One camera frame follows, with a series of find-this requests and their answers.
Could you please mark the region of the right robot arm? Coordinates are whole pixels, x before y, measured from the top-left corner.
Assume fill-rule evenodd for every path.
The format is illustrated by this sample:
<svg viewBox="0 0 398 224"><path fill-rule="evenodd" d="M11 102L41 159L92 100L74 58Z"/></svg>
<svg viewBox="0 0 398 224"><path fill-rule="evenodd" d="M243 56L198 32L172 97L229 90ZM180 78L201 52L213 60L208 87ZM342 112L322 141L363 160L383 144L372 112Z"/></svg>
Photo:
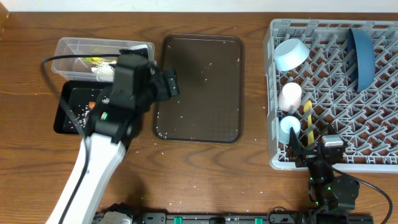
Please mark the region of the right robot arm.
<svg viewBox="0 0 398 224"><path fill-rule="evenodd" d="M347 142L332 126L321 142L309 150L301 149L293 129L290 130L287 155L297 168L306 167L310 174L308 195L316 203L307 213L298 213L295 223L349 223L348 212L354 210L359 182L352 177L336 177L333 165L343 159Z"/></svg>

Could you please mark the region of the light blue bowl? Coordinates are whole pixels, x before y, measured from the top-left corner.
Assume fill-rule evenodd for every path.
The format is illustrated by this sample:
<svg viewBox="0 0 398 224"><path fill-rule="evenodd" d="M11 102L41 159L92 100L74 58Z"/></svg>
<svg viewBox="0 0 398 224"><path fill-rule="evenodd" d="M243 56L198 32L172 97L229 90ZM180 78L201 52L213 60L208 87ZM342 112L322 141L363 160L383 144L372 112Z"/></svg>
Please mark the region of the light blue bowl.
<svg viewBox="0 0 398 224"><path fill-rule="evenodd" d="M300 39L283 41L275 48L274 62L280 72L292 70L306 61L310 49Z"/></svg>

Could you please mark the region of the white rice pile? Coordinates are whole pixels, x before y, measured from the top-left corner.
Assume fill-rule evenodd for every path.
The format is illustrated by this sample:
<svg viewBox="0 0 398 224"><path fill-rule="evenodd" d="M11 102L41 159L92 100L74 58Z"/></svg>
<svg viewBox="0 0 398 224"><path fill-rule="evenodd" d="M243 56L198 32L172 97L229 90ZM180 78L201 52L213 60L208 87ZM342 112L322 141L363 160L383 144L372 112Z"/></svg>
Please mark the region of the white rice pile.
<svg viewBox="0 0 398 224"><path fill-rule="evenodd" d="M66 100L71 112L75 114L75 122L82 128L86 124L86 116L90 112L89 104L96 101L95 90L92 88L74 88Z"/></svg>

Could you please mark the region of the yellow plastic spoon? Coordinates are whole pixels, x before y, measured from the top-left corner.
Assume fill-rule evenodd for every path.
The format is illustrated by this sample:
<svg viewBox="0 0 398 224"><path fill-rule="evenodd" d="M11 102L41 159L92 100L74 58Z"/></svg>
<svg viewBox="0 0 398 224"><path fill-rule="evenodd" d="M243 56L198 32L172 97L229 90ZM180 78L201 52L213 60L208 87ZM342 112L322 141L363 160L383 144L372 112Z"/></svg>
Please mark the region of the yellow plastic spoon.
<svg viewBox="0 0 398 224"><path fill-rule="evenodd" d="M312 108L313 108L313 106L312 106L312 101L311 101L311 100L307 100L307 101L305 102L304 106L303 106L303 112L304 112L304 113L307 113L307 112L309 112ZM312 126L312 115L311 115L311 114L309 114L308 117L307 117L307 124L308 124L308 128L310 128L310 127ZM315 140L314 140L313 131L310 131L310 132L308 133L308 136L307 136L307 144L308 144L308 145L311 145L311 144L314 143L314 141L315 141Z"/></svg>

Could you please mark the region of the light blue cup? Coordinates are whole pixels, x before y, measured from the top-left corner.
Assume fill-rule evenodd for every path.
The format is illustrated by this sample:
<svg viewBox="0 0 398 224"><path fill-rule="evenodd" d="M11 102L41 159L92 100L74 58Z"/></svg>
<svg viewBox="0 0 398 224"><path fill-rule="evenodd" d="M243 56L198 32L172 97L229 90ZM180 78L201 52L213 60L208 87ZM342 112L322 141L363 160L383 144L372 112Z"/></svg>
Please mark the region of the light blue cup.
<svg viewBox="0 0 398 224"><path fill-rule="evenodd" d="M279 142L282 144L289 144L291 129L294 130L294 133L298 138L301 130L300 121L294 116L286 116L282 118L279 123Z"/></svg>

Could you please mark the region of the white napkin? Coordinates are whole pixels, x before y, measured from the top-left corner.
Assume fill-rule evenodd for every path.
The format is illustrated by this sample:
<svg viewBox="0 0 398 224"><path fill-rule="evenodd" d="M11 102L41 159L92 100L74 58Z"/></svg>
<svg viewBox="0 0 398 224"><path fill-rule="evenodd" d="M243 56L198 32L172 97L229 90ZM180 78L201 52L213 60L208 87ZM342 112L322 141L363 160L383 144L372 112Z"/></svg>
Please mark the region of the white napkin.
<svg viewBox="0 0 398 224"><path fill-rule="evenodd" d="M95 67L91 68L91 71L95 74L100 74L100 75L113 75L114 65L113 64L96 65Z"/></svg>

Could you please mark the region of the orange carrot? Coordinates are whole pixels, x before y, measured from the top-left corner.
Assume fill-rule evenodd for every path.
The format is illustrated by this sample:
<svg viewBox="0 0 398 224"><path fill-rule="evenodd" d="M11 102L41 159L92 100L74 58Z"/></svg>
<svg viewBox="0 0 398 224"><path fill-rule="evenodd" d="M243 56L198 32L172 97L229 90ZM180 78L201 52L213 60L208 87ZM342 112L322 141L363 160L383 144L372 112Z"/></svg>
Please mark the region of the orange carrot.
<svg viewBox="0 0 398 224"><path fill-rule="evenodd" d="M89 109L92 110L95 107L95 104L96 103L94 101L89 102L89 104L88 104Z"/></svg>

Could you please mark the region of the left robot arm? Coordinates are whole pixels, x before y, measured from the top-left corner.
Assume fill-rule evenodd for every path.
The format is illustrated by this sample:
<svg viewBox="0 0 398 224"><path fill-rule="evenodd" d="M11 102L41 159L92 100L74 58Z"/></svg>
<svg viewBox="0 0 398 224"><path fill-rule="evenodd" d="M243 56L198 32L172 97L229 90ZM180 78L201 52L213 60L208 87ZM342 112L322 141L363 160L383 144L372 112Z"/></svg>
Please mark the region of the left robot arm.
<svg viewBox="0 0 398 224"><path fill-rule="evenodd" d="M154 102L179 94L175 70L159 70L148 58L131 50L114 55L113 83L102 90L108 103L98 99L81 127L69 104L59 105L81 135L72 173L48 223L91 223L106 186L140 131L142 115Z"/></svg>

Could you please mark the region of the dark blue plate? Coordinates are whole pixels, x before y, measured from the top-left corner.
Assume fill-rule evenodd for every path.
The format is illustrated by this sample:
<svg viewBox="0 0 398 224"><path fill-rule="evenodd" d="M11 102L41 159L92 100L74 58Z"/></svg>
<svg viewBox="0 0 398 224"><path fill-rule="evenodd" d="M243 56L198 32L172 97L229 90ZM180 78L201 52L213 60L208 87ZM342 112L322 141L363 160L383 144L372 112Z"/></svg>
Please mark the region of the dark blue plate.
<svg viewBox="0 0 398 224"><path fill-rule="evenodd" d="M355 54L349 59L349 65L357 65L356 70L350 75L351 80L357 80L355 91L361 92L368 89L375 79L375 54L371 36L362 29L350 28L348 31L348 50Z"/></svg>

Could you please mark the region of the pink cup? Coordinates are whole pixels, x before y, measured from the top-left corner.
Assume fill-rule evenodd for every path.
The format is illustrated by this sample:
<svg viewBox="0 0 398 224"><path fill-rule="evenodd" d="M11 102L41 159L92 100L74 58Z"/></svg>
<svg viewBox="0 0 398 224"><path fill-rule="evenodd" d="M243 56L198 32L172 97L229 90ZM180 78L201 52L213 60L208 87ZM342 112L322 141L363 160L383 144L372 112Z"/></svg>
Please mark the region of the pink cup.
<svg viewBox="0 0 398 224"><path fill-rule="evenodd" d="M278 95L278 106L282 111L298 109L302 100L302 88L294 82L286 83Z"/></svg>

